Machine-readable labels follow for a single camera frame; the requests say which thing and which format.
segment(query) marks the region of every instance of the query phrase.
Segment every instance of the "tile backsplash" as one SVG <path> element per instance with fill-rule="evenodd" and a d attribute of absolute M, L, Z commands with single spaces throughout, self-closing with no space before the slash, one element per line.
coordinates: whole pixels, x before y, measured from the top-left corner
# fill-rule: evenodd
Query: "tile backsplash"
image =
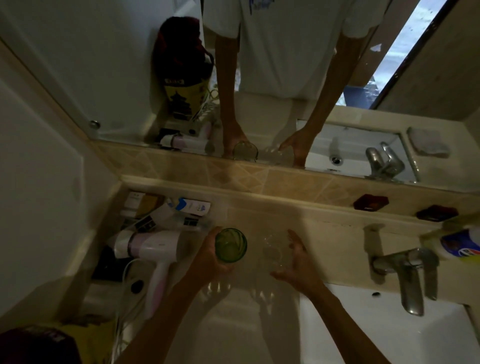
<path fill-rule="evenodd" d="M 160 179 L 322 205 L 352 207 L 363 194 L 387 196 L 381 212 L 414 216 L 430 205 L 456 207 L 460 214 L 480 209 L 480 195 L 370 181 L 306 170 L 239 162 L 187 153 L 92 142 L 120 175 Z"/>

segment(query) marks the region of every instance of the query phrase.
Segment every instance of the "hand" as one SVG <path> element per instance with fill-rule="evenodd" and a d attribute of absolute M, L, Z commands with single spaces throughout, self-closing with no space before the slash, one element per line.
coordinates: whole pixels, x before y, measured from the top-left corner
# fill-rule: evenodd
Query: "hand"
<path fill-rule="evenodd" d="M 315 134 L 315 132 L 312 132 L 306 128 L 302 128 L 287 138 L 287 140 L 280 145 L 278 150 L 282 151 L 288 146 L 291 146 L 293 148 L 293 155 L 295 157 L 293 160 L 293 166 L 305 167 L 308 152 L 310 152 L 310 148 L 312 147 L 313 140 L 316 136 L 317 134 Z"/>
<path fill-rule="evenodd" d="M 219 226 L 210 230 L 185 275 L 197 289 L 207 285 L 218 275 L 233 270 L 233 265 L 220 264 L 215 255 L 215 237 L 221 230 Z"/>
<path fill-rule="evenodd" d="M 284 270 L 271 272 L 273 278 L 289 283 L 300 293 L 307 297 L 312 297 L 319 288 L 324 287 L 324 283 L 310 259 L 307 249 L 303 245 L 300 237 L 293 230 L 288 230 L 292 249 L 292 267 Z"/>
<path fill-rule="evenodd" d="M 235 119 L 223 122 L 223 158 L 233 158 L 233 148 L 248 138 Z"/>

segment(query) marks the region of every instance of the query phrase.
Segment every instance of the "hair dryer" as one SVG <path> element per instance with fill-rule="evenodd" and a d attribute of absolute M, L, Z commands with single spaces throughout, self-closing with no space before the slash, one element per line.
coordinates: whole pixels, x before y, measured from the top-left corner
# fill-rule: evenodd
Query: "hair dryer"
<path fill-rule="evenodd" d="M 154 314 L 167 282 L 168 267 L 182 257 L 183 245 L 179 243 L 180 231 L 135 233 L 122 230 L 115 240 L 115 257 L 142 258 L 156 263 L 145 299 L 145 318 Z"/>

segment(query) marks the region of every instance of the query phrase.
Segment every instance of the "person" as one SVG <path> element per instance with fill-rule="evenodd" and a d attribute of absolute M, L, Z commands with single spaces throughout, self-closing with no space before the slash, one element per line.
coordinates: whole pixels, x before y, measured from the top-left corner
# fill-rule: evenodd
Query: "person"
<path fill-rule="evenodd" d="M 205 0 L 203 22 L 216 33 L 215 54 L 224 156 L 248 142 L 236 120 L 235 72 L 240 35 L 240 91 L 315 100 L 306 125 L 280 145 L 304 167 L 315 136 L 343 93 L 370 28 L 388 0 Z"/>
<path fill-rule="evenodd" d="M 215 236 L 220 231 L 221 228 L 216 227 L 209 232 L 185 276 L 173 286 L 116 364 L 162 364 L 165 361 L 175 333 L 196 294 L 219 275 L 233 269 L 233 265 L 221 264 L 216 258 Z M 288 230 L 288 234 L 292 266 L 271 275 L 311 300 L 346 364 L 389 364 L 348 315 L 339 299 L 324 285 L 300 237 L 292 230 Z"/>

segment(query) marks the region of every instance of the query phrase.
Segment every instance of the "wall-mounted faucet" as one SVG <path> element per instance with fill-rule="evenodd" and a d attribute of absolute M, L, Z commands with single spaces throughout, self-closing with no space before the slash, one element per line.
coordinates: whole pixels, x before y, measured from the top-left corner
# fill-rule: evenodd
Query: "wall-mounted faucet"
<path fill-rule="evenodd" d="M 437 300 L 437 255 L 427 248 L 416 248 L 381 256 L 372 260 L 378 274 L 396 273 L 400 282 L 402 306 L 412 315 L 423 316 L 423 294 L 418 269 L 423 268 L 425 296 Z"/>
<path fill-rule="evenodd" d="M 384 161 L 377 148 L 370 147 L 365 150 L 365 154 L 372 168 L 372 177 L 380 179 L 394 178 L 403 172 L 405 164 L 387 143 L 381 142 L 380 146 L 388 156 L 387 162 Z"/>

